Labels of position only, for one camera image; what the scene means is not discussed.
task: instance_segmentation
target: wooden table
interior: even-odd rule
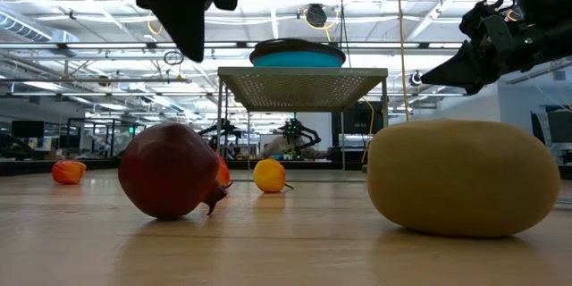
[[[88,172],[81,186],[2,178],[1,284],[572,285],[572,208],[514,238],[445,239],[383,219],[364,183],[293,185],[263,195],[238,182],[211,217],[201,206],[161,223],[131,204],[113,171]]]

